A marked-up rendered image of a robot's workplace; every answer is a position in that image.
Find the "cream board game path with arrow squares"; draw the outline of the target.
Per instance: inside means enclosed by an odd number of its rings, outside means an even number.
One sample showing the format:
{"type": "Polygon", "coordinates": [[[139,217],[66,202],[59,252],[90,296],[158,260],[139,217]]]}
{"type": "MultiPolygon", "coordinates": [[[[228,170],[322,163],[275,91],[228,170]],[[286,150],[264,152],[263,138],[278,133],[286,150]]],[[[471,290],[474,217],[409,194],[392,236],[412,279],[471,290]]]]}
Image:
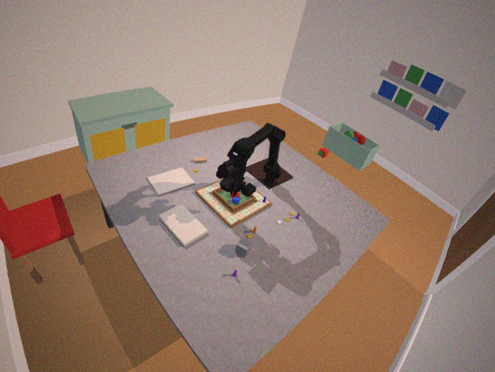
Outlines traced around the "cream board game path with arrow squares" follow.
{"type": "Polygon", "coordinates": [[[245,195],[242,194],[241,191],[239,194],[239,203],[234,204],[232,202],[230,192],[227,192],[220,187],[221,181],[216,182],[215,184],[211,184],[205,188],[202,188],[201,190],[198,190],[197,192],[200,193],[204,199],[230,224],[234,224],[241,220],[242,218],[245,218],[249,214],[257,211],[261,207],[269,204],[270,202],[267,201],[263,202],[264,197],[261,196],[257,191],[255,191],[250,197],[246,197],[245,195]],[[235,214],[231,214],[223,205],[221,205],[211,194],[210,192],[213,192],[213,195],[220,200],[231,212],[234,212],[243,206],[251,203],[255,199],[257,199],[257,202],[249,205],[248,207],[240,210],[239,212],[235,214]]]}

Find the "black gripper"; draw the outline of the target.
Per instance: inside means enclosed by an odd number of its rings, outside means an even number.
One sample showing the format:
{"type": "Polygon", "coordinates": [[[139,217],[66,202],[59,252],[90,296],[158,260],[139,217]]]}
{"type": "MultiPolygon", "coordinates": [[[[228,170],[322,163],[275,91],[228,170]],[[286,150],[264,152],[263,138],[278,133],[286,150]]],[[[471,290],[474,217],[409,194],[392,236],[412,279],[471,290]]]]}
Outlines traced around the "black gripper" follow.
{"type": "MultiPolygon", "coordinates": [[[[250,183],[246,184],[246,182],[243,181],[245,179],[243,176],[244,176],[244,173],[246,171],[247,170],[245,170],[243,172],[236,172],[235,174],[233,174],[238,179],[237,188],[234,190],[233,197],[239,191],[241,191],[242,194],[245,195],[246,197],[250,197],[256,191],[256,186],[254,186],[253,184],[250,184],[250,183]]],[[[216,172],[216,177],[218,177],[219,179],[222,179],[222,177],[218,174],[218,171],[216,172]]]]}

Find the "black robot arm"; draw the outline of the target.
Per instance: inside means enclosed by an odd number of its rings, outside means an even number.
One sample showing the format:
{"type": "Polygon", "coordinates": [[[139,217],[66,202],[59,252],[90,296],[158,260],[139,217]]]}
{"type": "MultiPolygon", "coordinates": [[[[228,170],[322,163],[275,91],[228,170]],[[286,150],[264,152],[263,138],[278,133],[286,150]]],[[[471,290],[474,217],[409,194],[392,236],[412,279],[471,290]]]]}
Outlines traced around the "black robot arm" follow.
{"type": "Polygon", "coordinates": [[[281,175],[280,166],[278,164],[280,143],[284,140],[285,136],[286,132],[284,130],[266,123],[263,128],[250,137],[236,141],[227,154],[229,160],[225,161],[217,168],[218,174],[223,178],[219,183],[221,189],[231,192],[237,188],[238,179],[233,174],[245,171],[247,161],[254,153],[255,147],[266,139],[269,139],[270,142],[269,160],[264,165],[263,170],[267,174],[262,182],[270,187],[276,184],[277,181],[275,181],[275,179],[279,179],[281,175]],[[233,152],[238,155],[233,154],[233,152]]]}

